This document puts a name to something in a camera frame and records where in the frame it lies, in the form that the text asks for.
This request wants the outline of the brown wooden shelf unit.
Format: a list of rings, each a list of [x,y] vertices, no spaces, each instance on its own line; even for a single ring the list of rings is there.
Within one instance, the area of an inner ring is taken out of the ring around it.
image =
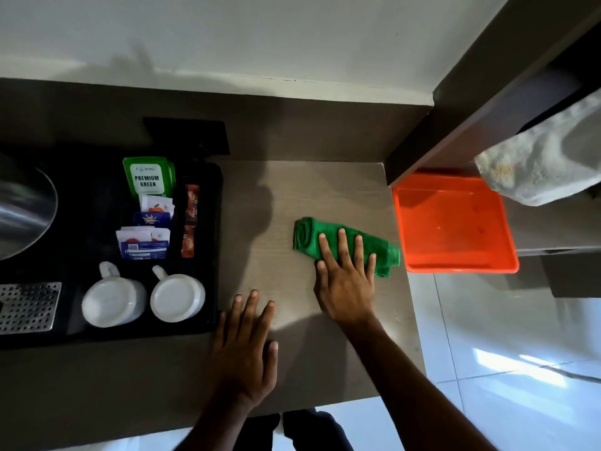
[[[386,158],[410,174],[477,177],[473,158],[562,101],[601,86],[601,0],[509,0],[433,92],[434,107]],[[529,207],[502,197],[517,256],[567,257],[575,279],[601,266],[601,190]]]

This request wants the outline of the black serving tray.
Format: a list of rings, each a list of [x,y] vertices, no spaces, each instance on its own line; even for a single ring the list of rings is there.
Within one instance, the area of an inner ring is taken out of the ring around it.
[[[61,282],[54,327],[45,333],[0,335],[0,350],[64,345],[80,341],[115,341],[213,331],[218,317],[218,260],[223,174],[216,164],[176,161],[176,212],[166,259],[125,260],[116,230],[132,223],[135,199],[121,159],[106,159],[92,173],[76,172],[71,160],[48,162],[58,191],[56,219],[43,237],[21,254],[0,262],[0,284]],[[195,254],[182,258],[186,225],[186,184],[199,185]],[[101,280],[99,264],[111,262],[126,278],[142,283],[148,293],[158,283],[152,267],[168,274],[195,277],[206,290],[205,303],[194,317],[169,324],[156,318],[149,305],[129,324],[97,328],[88,324],[81,304],[85,292]]]

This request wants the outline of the person's left hand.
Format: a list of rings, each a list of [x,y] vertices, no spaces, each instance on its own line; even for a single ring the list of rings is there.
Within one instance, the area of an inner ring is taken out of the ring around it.
[[[257,312],[254,336],[248,345],[243,345],[240,343],[240,318],[246,300],[243,300],[240,294],[234,297],[228,311],[227,343],[220,352],[216,354],[210,352],[208,365],[210,398],[218,391],[227,390],[251,397],[261,397],[262,402],[270,393],[263,391],[263,354],[269,342],[268,334],[275,317],[276,305],[273,301],[268,301],[261,314]]]

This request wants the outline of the white ceramic cup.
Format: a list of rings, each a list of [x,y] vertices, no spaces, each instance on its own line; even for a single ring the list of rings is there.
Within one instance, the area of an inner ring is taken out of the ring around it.
[[[82,299],[85,321],[97,328],[111,328],[139,318],[148,302],[142,283],[122,277],[111,262],[101,262],[99,271],[101,280],[92,285]]]
[[[203,284],[189,275],[169,275],[158,265],[152,271],[159,280],[150,296],[150,307],[156,318],[174,324],[190,319],[202,309],[206,290]]]

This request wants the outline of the person's right hand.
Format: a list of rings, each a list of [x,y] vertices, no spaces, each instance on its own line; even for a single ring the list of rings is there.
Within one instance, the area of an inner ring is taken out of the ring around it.
[[[329,279],[329,297],[320,305],[329,317],[344,332],[371,325],[377,318],[374,314],[375,288],[371,288],[365,276],[364,247],[361,236],[355,240],[353,264],[355,273],[351,276],[340,269],[334,259],[324,234],[319,236],[323,261],[326,263]]]

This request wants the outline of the white towel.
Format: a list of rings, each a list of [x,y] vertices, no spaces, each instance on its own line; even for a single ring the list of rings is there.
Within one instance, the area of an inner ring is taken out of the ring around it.
[[[601,184],[601,88],[474,163],[490,189],[533,207]]]

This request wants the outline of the person's dark trousers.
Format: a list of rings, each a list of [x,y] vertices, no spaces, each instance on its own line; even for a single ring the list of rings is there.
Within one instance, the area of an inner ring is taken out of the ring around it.
[[[315,408],[247,418],[233,451],[273,451],[274,432],[280,424],[295,451],[354,451],[334,417]]]

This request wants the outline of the white sachet with orange print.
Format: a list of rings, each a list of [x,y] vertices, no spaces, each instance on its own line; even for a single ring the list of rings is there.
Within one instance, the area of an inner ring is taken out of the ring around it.
[[[141,212],[168,213],[171,218],[176,209],[172,198],[165,196],[141,194],[139,195],[139,204]]]

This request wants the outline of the black wall socket plate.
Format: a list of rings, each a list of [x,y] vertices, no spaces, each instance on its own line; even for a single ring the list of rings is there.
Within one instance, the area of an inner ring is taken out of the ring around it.
[[[230,155],[223,121],[144,117],[142,123],[156,146],[175,148],[177,151],[192,149],[203,158]]]

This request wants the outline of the orange plastic tray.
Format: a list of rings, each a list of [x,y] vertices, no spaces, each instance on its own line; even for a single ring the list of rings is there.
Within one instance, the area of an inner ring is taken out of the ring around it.
[[[408,272],[519,270],[502,197],[484,180],[414,173],[396,184],[392,193]]]

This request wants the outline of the green microfibre cloth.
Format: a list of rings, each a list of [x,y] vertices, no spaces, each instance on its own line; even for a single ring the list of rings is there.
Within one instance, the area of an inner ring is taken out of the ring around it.
[[[401,264],[400,248],[379,237],[369,235],[363,231],[346,227],[341,224],[324,222],[312,217],[304,217],[295,221],[293,232],[293,249],[307,255],[314,260],[322,260],[319,245],[319,236],[324,234],[329,249],[335,260],[338,260],[338,233],[343,228],[347,235],[350,258],[355,255],[355,240],[361,236],[364,247],[364,263],[368,263],[368,258],[376,255],[376,264],[374,267],[375,277],[389,278],[392,267],[399,267]]]

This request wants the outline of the person's right forearm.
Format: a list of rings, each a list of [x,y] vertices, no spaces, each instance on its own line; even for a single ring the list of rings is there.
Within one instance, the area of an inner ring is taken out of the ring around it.
[[[405,451],[497,451],[418,370],[374,315],[335,322],[371,378]]]

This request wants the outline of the perforated metal drip plate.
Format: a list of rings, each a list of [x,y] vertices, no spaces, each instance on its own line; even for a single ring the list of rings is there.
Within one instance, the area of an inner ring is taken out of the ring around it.
[[[62,286],[61,282],[0,284],[0,335],[51,331]]]

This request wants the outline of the dark blue sachet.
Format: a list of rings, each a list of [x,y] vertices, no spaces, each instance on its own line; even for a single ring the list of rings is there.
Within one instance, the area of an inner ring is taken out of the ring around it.
[[[137,227],[171,228],[171,214],[169,212],[134,212],[132,225]]]

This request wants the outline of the stainless steel kettle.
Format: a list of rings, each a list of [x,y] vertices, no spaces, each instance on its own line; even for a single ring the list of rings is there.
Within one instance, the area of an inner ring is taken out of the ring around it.
[[[32,247],[53,224],[58,191],[38,167],[0,152],[0,262]]]

